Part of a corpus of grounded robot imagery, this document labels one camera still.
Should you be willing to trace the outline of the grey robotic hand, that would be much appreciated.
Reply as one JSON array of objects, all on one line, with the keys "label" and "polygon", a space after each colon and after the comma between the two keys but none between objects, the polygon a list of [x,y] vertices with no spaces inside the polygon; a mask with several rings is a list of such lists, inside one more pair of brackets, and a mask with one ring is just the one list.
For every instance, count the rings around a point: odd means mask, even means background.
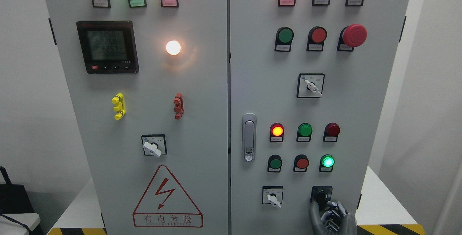
[{"label": "grey robotic hand", "polygon": [[313,200],[310,204],[310,221],[314,235],[356,235],[354,215],[348,213],[340,201],[327,201],[324,209]]}]

